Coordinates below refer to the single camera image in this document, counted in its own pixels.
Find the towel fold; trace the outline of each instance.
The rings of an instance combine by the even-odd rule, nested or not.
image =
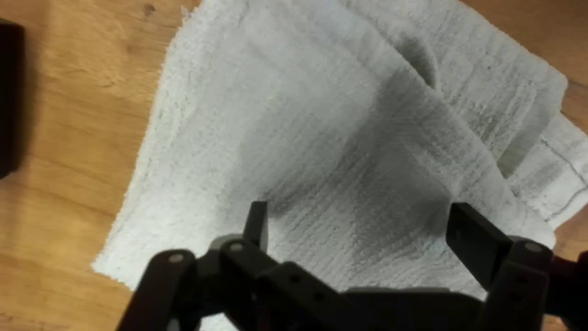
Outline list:
[[[204,254],[267,200],[269,254],[337,289],[482,296],[445,245],[449,206],[554,244],[588,200],[566,84],[454,0],[206,0],[169,46],[92,266],[134,288],[158,251]]]

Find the fabric texture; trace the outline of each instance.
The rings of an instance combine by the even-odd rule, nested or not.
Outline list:
[[[267,200],[269,254],[337,289],[482,296],[445,245],[449,206],[554,244],[588,200],[566,85],[454,0],[206,0],[169,46],[92,267],[133,289],[155,253],[202,255]]]

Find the wooden table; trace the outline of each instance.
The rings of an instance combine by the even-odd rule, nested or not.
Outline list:
[[[588,2],[467,2],[568,75],[563,111],[588,131]],[[197,4],[0,0],[30,50],[26,159],[0,181],[0,330],[114,330],[130,292],[89,264],[131,177],[179,8]],[[588,249],[586,219],[558,229],[558,253]]]

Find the wood grain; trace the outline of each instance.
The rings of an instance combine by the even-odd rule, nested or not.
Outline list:
[[[584,0],[466,2],[570,77],[563,111],[588,131]],[[130,293],[89,264],[132,174],[180,6],[197,4],[0,0],[29,49],[26,158],[0,181],[0,330],[115,328]],[[588,249],[586,219],[558,229],[560,254]]]

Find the black object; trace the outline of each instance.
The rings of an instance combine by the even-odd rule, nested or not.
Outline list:
[[[511,239],[467,204],[453,204],[446,241],[488,291],[485,302],[446,289],[350,289],[338,293],[295,263],[265,253],[266,202],[251,205],[244,234],[215,239],[199,259],[157,254],[119,331],[195,330],[224,313],[239,330],[540,330],[544,313],[588,330],[585,253],[554,257]]]
[[[0,19],[0,178],[18,166],[17,130],[24,81],[24,29]]]

